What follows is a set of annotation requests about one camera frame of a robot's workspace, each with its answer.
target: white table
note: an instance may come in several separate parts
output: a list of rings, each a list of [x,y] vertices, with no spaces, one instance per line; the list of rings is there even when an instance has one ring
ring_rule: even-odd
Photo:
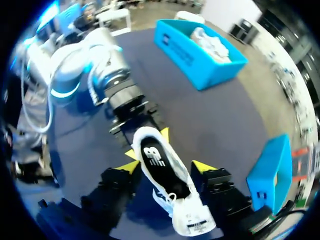
[[[117,36],[120,34],[131,32],[130,11],[127,8],[104,11],[97,14],[95,17],[99,20],[100,27],[104,27],[105,22],[125,18],[126,27],[120,30],[113,31],[111,34],[113,36]]]

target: concrete floor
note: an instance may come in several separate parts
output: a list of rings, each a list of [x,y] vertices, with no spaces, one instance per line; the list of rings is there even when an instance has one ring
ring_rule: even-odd
[[[201,11],[200,7],[182,6],[168,2],[146,2],[143,6],[143,9],[130,10],[133,31],[154,28],[158,19],[173,19],[178,11],[196,14]],[[268,136],[273,138],[281,134],[288,134],[291,148],[300,148],[303,143],[294,108],[287,101],[265,57],[251,46],[238,42],[210,22],[206,24],[227,38],[247,57],[249,63],[238,74],[238,78],[260,113]],[[122,27],[124,22],[119,21],[116,25]]]

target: new balance logo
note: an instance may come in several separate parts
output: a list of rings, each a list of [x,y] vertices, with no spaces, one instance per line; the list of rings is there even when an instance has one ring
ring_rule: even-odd
[[[158,151],[158,149],[156,149],[154,146],[152,147],[145,147],[143,149],[144,154],[146,155],[146,157],[150,160],[150,164],[152,166],[163,166],[165,167],[165,162],[161,161],[161,155]]]

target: blue plastic bin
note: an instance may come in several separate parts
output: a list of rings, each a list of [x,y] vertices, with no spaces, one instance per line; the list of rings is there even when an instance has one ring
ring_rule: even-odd
[[[201,27],[210,37],[218,37],[229,50],[231,63],[215,62],[192,39],[195,28]],[[158,20],[155,29],[155,44],[183,71],[197,90],[233,79],[248,63],[248,60],[228,40],[211,28],[186,20]]]
[[[257,211],[267,205],[276,215],[292,183],[292,155],[288,135],[267,142],[246,182],[251,192],[253,209]]]

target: white sneaker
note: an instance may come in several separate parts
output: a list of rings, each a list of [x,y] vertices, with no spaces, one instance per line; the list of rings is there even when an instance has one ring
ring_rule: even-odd
[[[152,192],[154,200],[168,212],[179,235],[193,237],[216,227],[186,166],[157,129],[139,128],[131,146],[143,173],[156,187]]]

